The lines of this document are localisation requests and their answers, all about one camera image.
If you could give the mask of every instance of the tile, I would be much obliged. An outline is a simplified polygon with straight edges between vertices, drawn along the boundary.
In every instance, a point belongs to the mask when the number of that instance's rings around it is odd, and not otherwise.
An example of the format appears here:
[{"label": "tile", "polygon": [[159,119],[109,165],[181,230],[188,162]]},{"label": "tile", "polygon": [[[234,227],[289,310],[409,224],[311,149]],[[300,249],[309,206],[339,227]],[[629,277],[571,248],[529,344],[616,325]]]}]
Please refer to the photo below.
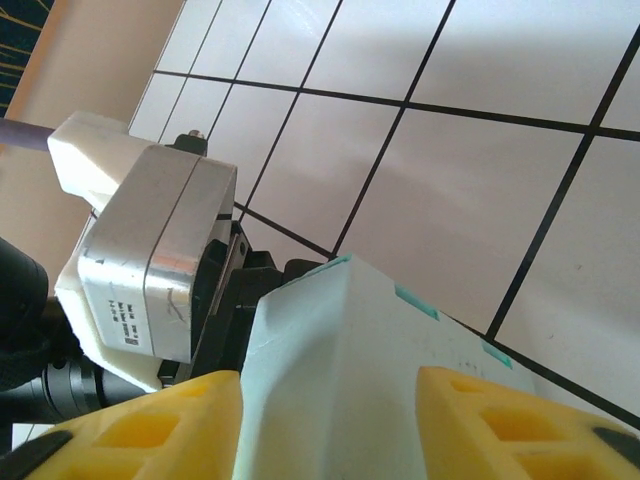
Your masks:
[{"label": "tile", "polygon": [[611,102],[602,126],[640,131],[640,55],[637,53]]},{"label": "tile", "polygon": [[238,78],[300,85],[337,0],[272,0]]},{"label": "tile", "polygon": [[294,93],[235,85],[209,139],[209,157],[238,167],[236,201],[245,204]]},{"label": "tile", "polygon": [[250,208],[330,251],[397,111],[301,95]]},{"label": "tile", "polygon": [[636,415],[639,158],[596,138],[497,336]]},{"label": "tile", "polygon": [[234,78],[267,3],[267,0],[223,1],[192,73]]},{"label": "tile", "polygon": [[629,0],[456,2],[412,100],[589,123],[640,20]]},{"label": "tile", "polygon": [[622,425],[634,435],[640,436],[640,431],[609,415],[603,410],[600,410],[598,407],[591,405],[589,402],[576,397],[573,393],[568,392],[564,388],[557,386],[555,383],[550,382],[540,375],[536,375],[535,373],[533,373],[532,376],[533,383],[536,389],[536,395],[549,400],[553,400],[554,402],[561,403],[563,405],[568,405],[569,407],[577,408],[578,410],[582,410],[584,412],[599,415],[606,418],[607,420],[611,420],[612,422]]},{"label": "tile", "polygon": [[268,250],[276,267],[280,270],[284,269],[287,261],[293,258],[321,263],[327,261],[322,255],[318,255],[313,250],[309,250],[304,245],[249,215],[245,215],[242,219],[242,229],[247,235],[251,247],[254,250]]},{"label": "tile", "polygon": [[164,47],[157,69],[187,73],[213,21],[220,0],[187,0]]},{"label": "tile", "polygon": [[580,138],[407,111],[341,252],[486,331]]},{"label": "tile", "polygon": [[187,79],[171,113],[161,143],[173,143],[181,133],[200,130],[206,137],[229,91],[228,83]]},{"label": "tile", "polygon": [[185,79],[155,73],[149,82],[129,134],[157,142]]},{"label": "tile", "polygon": [[26,442],[33,428],[34,425],[30,423],[14,423],[11,448],[16,449],[24,442]]},{"label": "tile", "polygon": [[403,99],[447,4],[345,0],[306,86]]}]

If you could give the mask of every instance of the wall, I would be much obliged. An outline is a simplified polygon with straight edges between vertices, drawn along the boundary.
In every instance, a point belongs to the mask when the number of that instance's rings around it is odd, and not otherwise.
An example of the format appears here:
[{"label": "wall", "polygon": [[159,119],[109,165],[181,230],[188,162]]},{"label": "wall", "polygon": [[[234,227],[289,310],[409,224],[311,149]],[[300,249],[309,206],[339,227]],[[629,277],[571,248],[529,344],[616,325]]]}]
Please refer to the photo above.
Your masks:
[{"label": "wall", "polygon": [[[128,122],[182,0],[69,0],[20,120],[55,127],[76,110]],[[48,154],[0,157],[0,235],[39,261],[50,289],[88,205],[60,190]]]},{"label": "wall", "polygon": [[640,3],[533,3],[187,0],[131,131],[206,132],[280,266],[353,252],[640,431]]}]

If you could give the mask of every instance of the green tape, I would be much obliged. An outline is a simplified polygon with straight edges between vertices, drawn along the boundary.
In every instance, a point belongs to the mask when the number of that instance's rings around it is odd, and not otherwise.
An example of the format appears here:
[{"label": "green tape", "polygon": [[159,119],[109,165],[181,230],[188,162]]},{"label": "green tape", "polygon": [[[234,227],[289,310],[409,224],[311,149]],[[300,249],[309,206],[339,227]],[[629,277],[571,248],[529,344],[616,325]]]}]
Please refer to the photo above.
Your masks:
[{"label": "green tape", "polygon": [[513,370],[513,365],[511,364],[511,358],[506,353],[498,350],[496,347],[491,345],[490,343],[485,342],[484,340],[480,340],[482,342],[482,349],[491,355],[493,358],[500,360],[507,367]]},{"label": "green tape", "polygon": [[438,310],[433,308],[428,303],[423,302],[418,297],[416,297],[413,293],[411,293],[409,290],[404,288],[402,285],[398,285],[397,283],[396,283],[396,296],[398,298],[401,298],[405,302],[407,302],[412,307],[417,308],[422,313],[426,313],[431,318],[434,318],[440,321],[440,315],[438,314]]}]

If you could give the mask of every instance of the light blue object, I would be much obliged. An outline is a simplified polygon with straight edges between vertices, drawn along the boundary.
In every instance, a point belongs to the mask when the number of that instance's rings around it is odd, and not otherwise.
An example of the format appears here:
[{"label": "light blue object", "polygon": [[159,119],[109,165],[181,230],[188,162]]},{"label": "light blue object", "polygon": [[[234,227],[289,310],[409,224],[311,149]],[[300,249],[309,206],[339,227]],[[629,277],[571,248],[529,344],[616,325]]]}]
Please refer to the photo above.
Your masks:
[{"label": "light blue object", "polygon": [[423,366],[534,391],[531,372],[491,358],[445,313],[425,319],[435,311],[355,255],[262,297],[233,479],[426,478],[415,417]]},{"label": "light blue object", "polygon": [[481,340],[482,342],[482,349],[487,352],[489,355],[491,355],[493,358],[500,360],[502,363],[504,363],[507,367],[509,367],[510,369],[513,370],[513,365],[511,364],[511,359],[509,358],[509,356],[504,353],[501,352],[500,350],[498,350],[496,347],[494,347],[493,345],[491,345],[490,343],[485,342],[484,340]]},{"label": "light blue object", "polygon": [[396,283],[396,295],[402,300],[404,300],[405,302],[407,302],[412,307],[415,307],[421,312],[429,315],[431,318],[435,318],[436,320],[440,321],[440,315],[438,314],[438,310],[433,308],[431,305],[423,302],[418,297],[416,297],[413,293],[411,293],[409,290],[404,288],[402,285],[398,285],[397,283]]}]

